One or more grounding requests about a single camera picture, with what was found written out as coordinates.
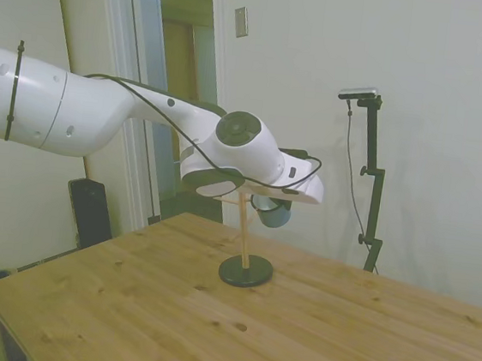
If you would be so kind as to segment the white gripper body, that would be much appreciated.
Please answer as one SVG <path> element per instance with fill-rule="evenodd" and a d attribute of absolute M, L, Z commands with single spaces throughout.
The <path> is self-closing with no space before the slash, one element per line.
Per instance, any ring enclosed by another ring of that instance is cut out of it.
<path fill-rule="evenodd" d="M 284 171 L 271 183 L 277 188 L 261 187 L 261 195 L 290 202 L 320 204 L 324 189 L 321 179 L 313 174 L 302 181 L 312 170 L 312 165 L 286 162 Z"/>

